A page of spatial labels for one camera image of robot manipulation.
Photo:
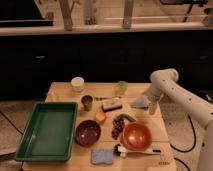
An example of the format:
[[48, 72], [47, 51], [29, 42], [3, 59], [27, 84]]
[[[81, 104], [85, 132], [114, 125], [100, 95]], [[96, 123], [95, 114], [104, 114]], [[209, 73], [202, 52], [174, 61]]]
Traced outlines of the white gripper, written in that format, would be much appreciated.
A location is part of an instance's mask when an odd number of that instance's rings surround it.
[[148, 98], [151, 102], [149, 105], [149, 114], [154, 115], [157, 110], [157, 102], [161, 100], [163, 97], [163, 92], [151, 84], [144, 92], [144, 95]]

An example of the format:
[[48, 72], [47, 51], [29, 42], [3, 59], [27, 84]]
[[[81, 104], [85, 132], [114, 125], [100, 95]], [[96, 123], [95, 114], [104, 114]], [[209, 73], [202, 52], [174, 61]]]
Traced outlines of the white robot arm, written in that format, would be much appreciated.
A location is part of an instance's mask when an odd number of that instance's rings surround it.
[[152, 72], [151, 85], [145, 91], [145, 96], [150, 101], [158, 101], [166, 94], [199, 123], [205, 135], [197, 171], [213, 171], [213, 104], [179, 86], [178, 79], [179, 74], [173, 68]]

